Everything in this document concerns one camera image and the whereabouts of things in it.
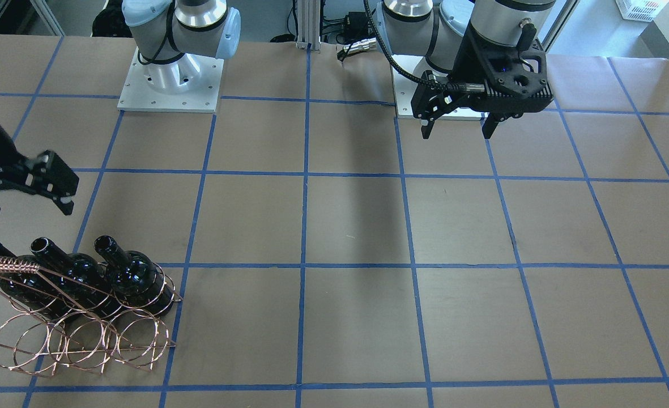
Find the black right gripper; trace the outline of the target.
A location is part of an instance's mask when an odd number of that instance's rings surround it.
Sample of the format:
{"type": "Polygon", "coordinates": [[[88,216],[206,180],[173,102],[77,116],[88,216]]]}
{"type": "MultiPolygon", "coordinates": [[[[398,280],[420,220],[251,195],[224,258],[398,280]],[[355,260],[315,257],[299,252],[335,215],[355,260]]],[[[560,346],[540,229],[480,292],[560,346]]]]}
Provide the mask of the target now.
{"type": "Polygon", "coordinates": [[[56,152],[45,150],[36,157],[23,155],[0,124],[0,189],[19,189],[57,199],[57,209],[70,216],[78,184],[79,177],[56,152]]]}

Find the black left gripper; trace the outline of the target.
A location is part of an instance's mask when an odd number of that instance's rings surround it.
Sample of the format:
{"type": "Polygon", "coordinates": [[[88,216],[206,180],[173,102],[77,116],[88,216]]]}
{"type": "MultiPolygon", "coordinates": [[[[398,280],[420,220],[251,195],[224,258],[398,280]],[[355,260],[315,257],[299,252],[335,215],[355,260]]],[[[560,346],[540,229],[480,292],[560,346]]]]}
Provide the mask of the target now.
{"type": "MultiPolygon", "coordinates": [[[[436,119],[459,107],[457,100],[466,95],[469,86],[467,82],[451,81],[432,71],[423,71],[411,98],[412,116],[420,120],[423,139],[430,139],[436,119]]],[[[509,113],[488,113],[481,126],[484,139],[490,140],[497,126],[509,118],[509,113]]]]}

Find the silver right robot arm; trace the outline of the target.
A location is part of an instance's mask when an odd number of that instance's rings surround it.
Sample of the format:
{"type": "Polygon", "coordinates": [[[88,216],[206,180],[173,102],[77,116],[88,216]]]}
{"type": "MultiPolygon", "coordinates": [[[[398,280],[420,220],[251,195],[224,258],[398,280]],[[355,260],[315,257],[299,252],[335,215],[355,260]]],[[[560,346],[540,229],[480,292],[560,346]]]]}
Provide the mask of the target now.
{"type": "MultiPolygon", "coordinates": [[[[225,1],[124,1],[122,15],[137,53],[118,108],[213,112],[223,61],[240,41],[239,10],[225,1]]],[[[68,216],[78,184],[56,152],[23,155],[0,124],[0,190],[47,197],[68,216]]]]}

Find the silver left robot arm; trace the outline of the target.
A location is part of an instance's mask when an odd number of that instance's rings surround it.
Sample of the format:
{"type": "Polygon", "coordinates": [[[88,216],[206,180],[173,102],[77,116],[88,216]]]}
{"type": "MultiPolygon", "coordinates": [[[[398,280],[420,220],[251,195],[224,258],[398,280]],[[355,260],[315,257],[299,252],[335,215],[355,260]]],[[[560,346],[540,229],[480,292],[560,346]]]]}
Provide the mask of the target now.
{"type": "Polygon", "coordinates": [[[378,1],[368,18],[391,67],[415,83],[412,116],[423,139],[459,108],[499,123],[539,113],[553,101],[537,37],[553,1],[378,1]]]}

